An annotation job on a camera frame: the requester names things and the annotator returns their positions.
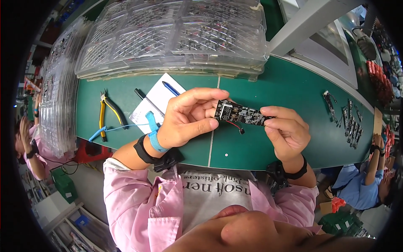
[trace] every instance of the blue pen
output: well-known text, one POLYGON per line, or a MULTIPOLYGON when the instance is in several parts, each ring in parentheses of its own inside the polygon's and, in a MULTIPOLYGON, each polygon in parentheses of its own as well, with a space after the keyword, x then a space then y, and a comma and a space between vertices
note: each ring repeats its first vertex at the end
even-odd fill
POLYGON ((180 93, 176 91, 168 82, 162 81, 162 84, 164 84, 164 87, 168 88, 168 90, 171 91, 175 96, 180 95, 180 93))

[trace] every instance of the fingernail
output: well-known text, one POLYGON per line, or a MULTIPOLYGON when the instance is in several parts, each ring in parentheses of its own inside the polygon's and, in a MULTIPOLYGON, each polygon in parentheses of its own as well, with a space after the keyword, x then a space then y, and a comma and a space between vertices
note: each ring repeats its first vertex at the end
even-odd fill
POLYGON ((270 108, 269 107, 261 107, 260 111, 262 112, 269 112, 270 108))
POLYGON ((218 127, 218 121, 214 118, 210 119, 210 126, 212 129, 216 129, 218 127))
POLYGON ((266 131, 266 133, 269 134, 270 132, 273 131, 273 129, 269 127, 264 127, 264 131, 266 131))

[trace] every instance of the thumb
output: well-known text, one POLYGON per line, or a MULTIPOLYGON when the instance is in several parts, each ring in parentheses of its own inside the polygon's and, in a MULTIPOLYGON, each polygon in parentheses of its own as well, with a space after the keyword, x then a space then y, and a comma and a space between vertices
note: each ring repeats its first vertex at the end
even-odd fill
POLYGON ((182 124, 182 136, 190 140, 198 135, 210 132, 218 127, 218 121, 214 118, 205 118, 203 120, 182 124))
POLYGON ((274 148, 277 150, 277 153, 281 153, 289 149, 289 146, 283 136, 280 134, 278 129, 272 129, 269 127, 264 127, 264 131, 272 142, 274 148))

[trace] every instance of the lips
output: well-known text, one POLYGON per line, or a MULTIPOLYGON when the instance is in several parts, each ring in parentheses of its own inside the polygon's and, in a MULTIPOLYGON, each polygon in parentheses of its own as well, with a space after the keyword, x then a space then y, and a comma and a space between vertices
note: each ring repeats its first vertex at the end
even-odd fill
POLYGON ((247 211, 249 211, 249 210, 247 210, 245 207, 240 206, 240 205, 227 206, 226 208, 222 209, 217 215, 215 215, 211 219, 218 219, 218 218, 227 217, 227 216, 231 216, 231 215, 237 215, 237 214, 247 212, 247 211))

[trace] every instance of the left hand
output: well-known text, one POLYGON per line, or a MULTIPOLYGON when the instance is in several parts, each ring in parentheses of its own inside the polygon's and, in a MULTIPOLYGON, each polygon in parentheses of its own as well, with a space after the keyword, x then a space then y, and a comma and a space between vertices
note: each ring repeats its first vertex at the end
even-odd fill
POLYGON ((28 121, 28 118, 26 116, 23 116, 20 122, 20 135, 25 151, 27 151, 27 148, 31 147, 31 138, 29 136, 29 128, 30 128, 29 124, 30 122, 28 121))
POLYGON ((180 147, 190 139, 218 127, 214 117, 218 100, 229 93, 218 88, 197 87, 171 98, 157 138, 164 148, 180 147))

